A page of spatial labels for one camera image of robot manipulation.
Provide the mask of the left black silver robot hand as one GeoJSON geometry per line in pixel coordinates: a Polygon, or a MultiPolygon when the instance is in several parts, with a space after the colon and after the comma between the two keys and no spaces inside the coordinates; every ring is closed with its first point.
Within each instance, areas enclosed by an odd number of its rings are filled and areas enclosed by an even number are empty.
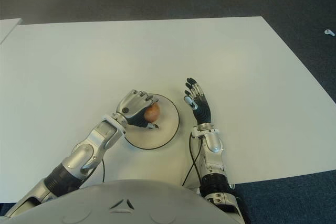
{"type": "Polygon", "coordinates": [[[151,93],[131,90],[119,102],[112,117],[124,127],[133,125],[147,129],[158,129],[156,124],[144,117],[146,109],[158,101],[158,97],[151,93]]]}

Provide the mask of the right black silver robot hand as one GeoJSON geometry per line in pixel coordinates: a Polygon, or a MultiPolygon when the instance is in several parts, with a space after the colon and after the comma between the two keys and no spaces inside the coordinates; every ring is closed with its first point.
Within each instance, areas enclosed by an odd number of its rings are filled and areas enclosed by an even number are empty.
{"type": "Polygon", "coordinates": [[[192,109],[197,124],[211,123],[211,110],[201,86],[193,78],[187,78],[185,86],[188,90],[184,91],[184,101],[192,109]]]}

